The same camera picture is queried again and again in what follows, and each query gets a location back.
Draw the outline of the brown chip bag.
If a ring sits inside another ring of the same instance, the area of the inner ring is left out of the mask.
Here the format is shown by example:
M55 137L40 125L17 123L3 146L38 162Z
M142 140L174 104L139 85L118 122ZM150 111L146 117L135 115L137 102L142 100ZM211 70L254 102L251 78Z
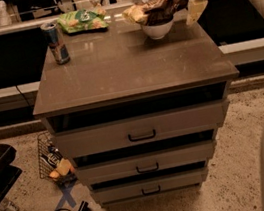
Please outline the brown chip bag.
M125 9L122 16L130 23L143 26L165 24L173 20L174 13L187 7L189 0L146 0Z

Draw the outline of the blue silver drink can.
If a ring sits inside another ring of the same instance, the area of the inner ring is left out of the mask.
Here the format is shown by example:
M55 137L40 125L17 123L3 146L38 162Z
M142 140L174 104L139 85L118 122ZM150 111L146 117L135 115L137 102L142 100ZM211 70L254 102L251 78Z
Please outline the blue silver drink can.
M66 45L62 40L62 35L59 34L57 24L55 22L45 22L40 29L46 38L48 47L50 48L50 52L52 52L56 63L63 65L69 62L70 56L66 49Z

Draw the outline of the blue tape cross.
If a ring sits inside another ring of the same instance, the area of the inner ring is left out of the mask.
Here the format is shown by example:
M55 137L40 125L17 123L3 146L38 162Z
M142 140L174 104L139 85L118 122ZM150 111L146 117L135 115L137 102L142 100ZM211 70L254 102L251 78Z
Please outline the blue tape cross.
M71 191L73 190L75 184L76 184L75 181L71 181L70 183L65 183L64 185L59 187L62 196L59 200L59 203L56 205L57 209L63 208L66 202L71 208L76 207L77 205L76 200L74 200L71 194Z

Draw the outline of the grey drawer cabinet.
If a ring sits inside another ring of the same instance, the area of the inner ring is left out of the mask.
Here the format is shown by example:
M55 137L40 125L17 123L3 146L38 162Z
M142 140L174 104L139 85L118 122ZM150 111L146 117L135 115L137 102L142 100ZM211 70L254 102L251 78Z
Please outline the grey drawer cabinet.
M35 117L100 205L201 184L238 70L183 14L161 40L126 23L119 7L106 19L105 32L65 37L65 65L47 54ZM128 140L153 129L152 139ZM155 172L136 171L155 163Z

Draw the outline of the green snack bag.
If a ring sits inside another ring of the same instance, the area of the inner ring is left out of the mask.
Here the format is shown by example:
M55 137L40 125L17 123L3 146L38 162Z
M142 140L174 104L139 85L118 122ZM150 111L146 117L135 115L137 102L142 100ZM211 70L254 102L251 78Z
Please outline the green snack bag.
M74 34L80 31L108 28L109 24L104 19L105 15L105 10L101 7L89 10L80 9L61 14L57 23L65 33Z

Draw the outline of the white bowl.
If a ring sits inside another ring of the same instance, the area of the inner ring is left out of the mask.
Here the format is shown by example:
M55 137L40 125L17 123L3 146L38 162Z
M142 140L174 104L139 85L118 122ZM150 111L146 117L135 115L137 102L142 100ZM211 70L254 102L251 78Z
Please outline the white bowl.
M166 36L170 32L170 29L173 25L173 20L171 20L169 22L154 26L143 25L142 30L147 35L147 37L152 38L153 40L161 40L161 38L164 38L164 36Z

